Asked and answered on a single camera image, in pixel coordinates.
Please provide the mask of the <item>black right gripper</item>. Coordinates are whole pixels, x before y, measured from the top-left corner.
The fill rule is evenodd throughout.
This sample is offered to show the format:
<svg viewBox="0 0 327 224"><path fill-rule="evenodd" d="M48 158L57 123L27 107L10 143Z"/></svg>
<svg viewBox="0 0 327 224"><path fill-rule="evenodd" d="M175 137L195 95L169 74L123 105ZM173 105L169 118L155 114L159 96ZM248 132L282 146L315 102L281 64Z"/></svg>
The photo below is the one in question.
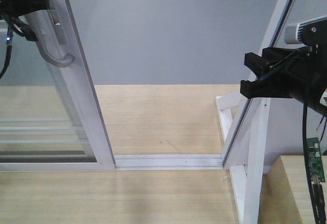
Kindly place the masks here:
<svg viewBox="0 0 327 224"><path fill-rule="evenodd" d="M294 98L326 114L326 105L320 103L326 90L326 45L297 49L268 47L263 49L262 57L246 53L244 65L257 78L264 79L241 81L240 93L246 98Z"/></svg>

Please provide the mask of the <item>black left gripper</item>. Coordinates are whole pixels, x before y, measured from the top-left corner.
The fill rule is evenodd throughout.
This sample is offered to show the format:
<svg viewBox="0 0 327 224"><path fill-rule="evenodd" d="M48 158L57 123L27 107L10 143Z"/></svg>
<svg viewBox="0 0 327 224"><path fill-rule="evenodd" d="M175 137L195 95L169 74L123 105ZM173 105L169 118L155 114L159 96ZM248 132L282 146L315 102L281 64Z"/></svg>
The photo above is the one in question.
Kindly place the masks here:
<svg viewBox="0 0 327 224"><path fill-rule="evenodd" d="M1 17L4 14L18 17L49 8L49 0L1 0Z"/></svg>

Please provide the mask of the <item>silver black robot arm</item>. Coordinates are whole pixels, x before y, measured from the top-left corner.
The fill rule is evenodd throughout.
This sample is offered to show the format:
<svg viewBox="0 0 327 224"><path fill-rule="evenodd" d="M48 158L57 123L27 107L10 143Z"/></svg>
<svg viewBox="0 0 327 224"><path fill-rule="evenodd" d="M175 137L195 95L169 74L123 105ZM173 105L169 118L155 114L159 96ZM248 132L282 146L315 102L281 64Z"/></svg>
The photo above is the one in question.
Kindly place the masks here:
<svg viewBox="0 0 327 224"><path fill-rule="evenodd" d="M47 50L38 26L19 19L39 10L53 10L51 0L1 0L1 19L12 32L36 42L41 56L57 67L69 67L76 57L64 53L53 57ZM326 89L326 17L290 24L285 30L287 44L304 44L298 49L268 47L262 55L245 55L244 64L256 75L255 81L241 81L240 93L246 98L294 98L326 115L322 97Z"/></svg>

